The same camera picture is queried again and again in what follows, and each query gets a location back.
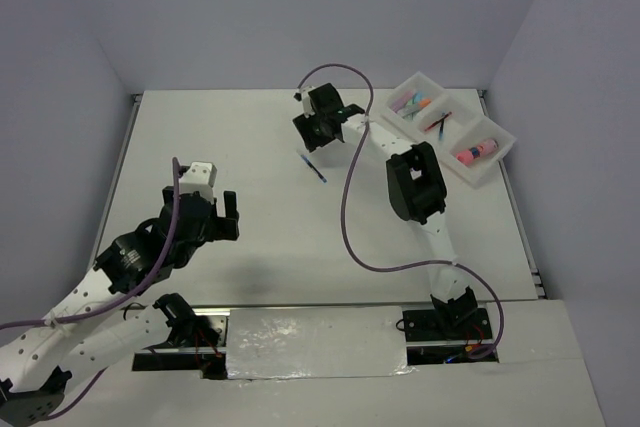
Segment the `dark blue pen refill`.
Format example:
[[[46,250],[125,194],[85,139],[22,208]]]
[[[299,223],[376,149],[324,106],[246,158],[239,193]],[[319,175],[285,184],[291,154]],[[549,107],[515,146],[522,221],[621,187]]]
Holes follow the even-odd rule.
[[[308,168],[314,172],[314,174],[320,179],[320,181],[326,184],[327,178],[321,173],[321,171],[311,162],[311,160],[304,154],[299,154],[300,158],[305,162]]]

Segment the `purple highlighter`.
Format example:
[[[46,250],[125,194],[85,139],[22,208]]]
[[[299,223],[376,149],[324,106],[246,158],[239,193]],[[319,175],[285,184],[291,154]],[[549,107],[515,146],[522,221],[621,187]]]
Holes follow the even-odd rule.
[[[405,107],[411,105],[413,103],[414,93],[407,92],[404,96],[397,99],[392,105],[391,110],[394,113],[399,113]]]

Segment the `light blue pen refill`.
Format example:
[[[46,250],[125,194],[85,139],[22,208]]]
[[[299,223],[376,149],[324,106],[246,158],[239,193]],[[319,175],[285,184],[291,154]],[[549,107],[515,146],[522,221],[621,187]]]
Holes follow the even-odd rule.
[[[444,114],[443,117],[440,119],[438,125],[438,141],[442,141],[444,138],[444,127],[445,127],[445,122],[447,120],[447,118],[449,117],[449,113]]]

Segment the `red pen refill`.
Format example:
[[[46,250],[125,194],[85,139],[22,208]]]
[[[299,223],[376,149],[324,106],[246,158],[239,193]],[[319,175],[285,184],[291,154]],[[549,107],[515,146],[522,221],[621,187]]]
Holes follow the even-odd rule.
[[[432,129],[434,129],[436,126],[443,124],[449,117],[451,117],[452,112],[446,112],[443,115],[441,115],[440,118],[438,118],[436,121],[432,122],[430,125],[428,125],[425,129],[424,132],[428,132]]]

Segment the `blue highlighter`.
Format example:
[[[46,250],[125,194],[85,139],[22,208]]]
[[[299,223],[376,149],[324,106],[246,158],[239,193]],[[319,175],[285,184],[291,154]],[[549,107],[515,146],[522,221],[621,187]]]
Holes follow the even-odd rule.
[[[408,112],[408,113],[403,117],[403,119],[404,119],[404,120],[407,120],[407,121],[412,121],[418,113],[419,113],[419,110],[412,110],[412,111],[409,111],[409,112]]]

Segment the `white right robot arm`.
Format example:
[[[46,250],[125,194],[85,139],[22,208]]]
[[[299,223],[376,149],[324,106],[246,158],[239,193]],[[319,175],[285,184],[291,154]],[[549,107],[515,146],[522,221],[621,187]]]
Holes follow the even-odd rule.
[[[302,104],[302,113],[293,119],[293,124],[309,152],[334,141],[356,148],[340,204],[341,235],[349,255],[357,258],[347,233],[349,189],[360,155],[372,152],[384,161],[393,212],[416,228],[435,255],[426,264],[433,267],[429,285],[436,330],[446,338],[460,336],[468,328],[478,303],[468,277],[456,266],[457,255],[445,216],[447,187],[434,148],[427,142],[415,144],[402,139],[372,121],[365,109],[344,104],[330,83],[300,88],[294,98]]]

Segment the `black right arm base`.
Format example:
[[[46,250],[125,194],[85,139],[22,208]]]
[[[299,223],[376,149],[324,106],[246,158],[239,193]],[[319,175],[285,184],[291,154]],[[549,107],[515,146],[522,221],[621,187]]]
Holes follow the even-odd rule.
[[[409,366],[498,361],[488,311],[470,287],[458,299],[432,301],[428,308],[403,310],[395,324],[404,335]]]

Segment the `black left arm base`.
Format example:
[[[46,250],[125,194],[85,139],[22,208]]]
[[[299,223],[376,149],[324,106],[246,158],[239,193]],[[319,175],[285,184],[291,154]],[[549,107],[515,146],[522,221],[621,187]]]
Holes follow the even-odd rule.
[[[198,315],[177,293],[165,294],[153,307],[167,318],[169,333],[160,343],[134,355],[134,372],[197,372],[203,379],[226,380],[226,324]]]

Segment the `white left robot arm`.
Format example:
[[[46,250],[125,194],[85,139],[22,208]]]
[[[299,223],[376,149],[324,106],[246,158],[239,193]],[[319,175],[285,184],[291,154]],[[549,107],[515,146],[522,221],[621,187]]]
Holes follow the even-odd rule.
[[[1,349],[2,421],[32,426],[64,415],[68,391],[83,381],[95,383],[138,350],[218,346],[219,330],[178,293],[161,295],[110,328],[99,327],[114,310],[185,267],[200,247],[238,239],[237,196],[227,191],[223,198],[219,214],[210,186],[166,187],[157,217],[116,237],[45,318],[20,322],[24,333]]]

